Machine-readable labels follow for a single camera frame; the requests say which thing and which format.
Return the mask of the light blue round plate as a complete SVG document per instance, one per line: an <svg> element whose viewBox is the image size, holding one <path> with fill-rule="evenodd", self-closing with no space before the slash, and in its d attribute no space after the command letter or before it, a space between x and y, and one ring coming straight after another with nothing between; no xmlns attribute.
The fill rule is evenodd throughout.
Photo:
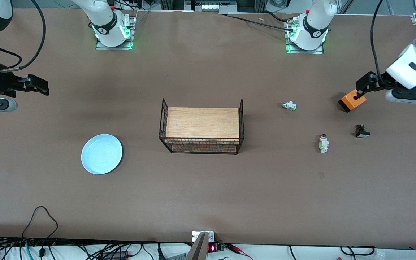
<svg viewBox="0 0 416 260"><path fill-rule="evenodd" d="M87 172L100 176L115 170L122 157L123 147L120 140L110 134L100 134L84 145L81 163Z"/></svg>

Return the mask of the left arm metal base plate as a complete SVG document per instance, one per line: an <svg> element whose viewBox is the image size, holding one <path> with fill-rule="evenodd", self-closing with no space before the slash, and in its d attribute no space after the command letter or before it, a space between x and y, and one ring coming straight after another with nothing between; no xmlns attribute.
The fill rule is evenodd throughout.
<svg viewBox="0 0 416 260"><path fill-rule="evenodd" d="M323 54L324 53L324 42L326 40L326 35L329 32L326 30L322 36L318 39L320 40L319 46L313 50L302 49L297 43L316 43L317 38L305 38L305 30L300 28L299 17L293 17L292 19L287 19L284 22L285 30L285 43L286 51L288 54Z"/></svg>

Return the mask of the aluminium profile frame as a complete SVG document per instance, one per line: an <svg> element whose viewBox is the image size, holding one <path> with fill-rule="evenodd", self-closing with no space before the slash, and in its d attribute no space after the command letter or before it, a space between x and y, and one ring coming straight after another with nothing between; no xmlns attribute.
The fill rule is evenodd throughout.
<svg viewBox="0 0 416 260"><path fill-rule="evenodd" d="M162 10L184 10L194 12L262 13L268 0L155 0Z"/></svg>

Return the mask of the grey metal bar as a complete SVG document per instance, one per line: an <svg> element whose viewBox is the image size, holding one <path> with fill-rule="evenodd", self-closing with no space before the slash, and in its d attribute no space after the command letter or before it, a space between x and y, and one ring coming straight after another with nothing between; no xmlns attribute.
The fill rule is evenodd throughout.
<svg viewBox="0 0 416 260"><path fill-rule="evenodd" d="M207 260L207 247L209 243L205 235L206 233L202 233L193 242L185 260Z"/></svg>

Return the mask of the orange button enclosure box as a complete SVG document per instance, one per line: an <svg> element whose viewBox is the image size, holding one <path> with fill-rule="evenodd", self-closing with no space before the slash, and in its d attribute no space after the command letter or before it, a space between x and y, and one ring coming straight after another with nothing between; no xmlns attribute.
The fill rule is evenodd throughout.
<svg viewBox="0 0 416 260"><path fill-rule="evenodd" d="M338 104L346 113L353 111L367 100L364 96L358 97L357 94L357 90L354 89L338 101Z"/></svg>

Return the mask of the small metal bracket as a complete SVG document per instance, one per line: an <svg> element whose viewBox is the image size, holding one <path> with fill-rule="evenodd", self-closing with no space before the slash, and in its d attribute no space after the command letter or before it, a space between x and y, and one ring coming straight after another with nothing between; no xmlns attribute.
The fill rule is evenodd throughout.
<svg viewBox="0 0 416 260"><path fill-rule="evenodd" d="M192 242L195 242L199 235L206 233L205 237L208 239L208 243L214 243L215 232L213 230L194 230L192 231Z"/></svg>

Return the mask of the red push button switch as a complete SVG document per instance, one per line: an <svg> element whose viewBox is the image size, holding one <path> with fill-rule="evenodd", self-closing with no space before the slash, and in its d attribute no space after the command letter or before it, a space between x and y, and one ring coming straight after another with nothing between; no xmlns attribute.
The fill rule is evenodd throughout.
<svg viewBox="0 0 416 260"><path fill-rule="evenodd" d="M325 134L320 135L319 138L319 150L321 153L327 153L328 148L330 146L330 142L328 141L328 138Z"/></svg>

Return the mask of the red black probe lead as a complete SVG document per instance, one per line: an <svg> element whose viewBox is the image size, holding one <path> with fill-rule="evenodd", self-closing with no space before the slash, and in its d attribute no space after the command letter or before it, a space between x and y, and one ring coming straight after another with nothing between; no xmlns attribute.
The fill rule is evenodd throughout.
<svg viewBox="0 0 416 260"><path fill-rule="evenodd" d="M243 255L245 257L248 257L250 260L254 260L250 255L242 251L239 247L236 247L233 244L229 244L229 243L226 243L224 245L228 250L232 251L233 253L236 253L238 255Z"/></svg>

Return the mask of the black power adapter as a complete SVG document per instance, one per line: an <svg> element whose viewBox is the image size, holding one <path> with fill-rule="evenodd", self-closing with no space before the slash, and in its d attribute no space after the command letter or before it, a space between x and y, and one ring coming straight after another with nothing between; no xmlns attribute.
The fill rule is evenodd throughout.
<svg viewBox="0 0 416 260"><path fill-rule="evenodd" d="M128 260L127 251L107 252L104 253L100 260Z"/></svg>

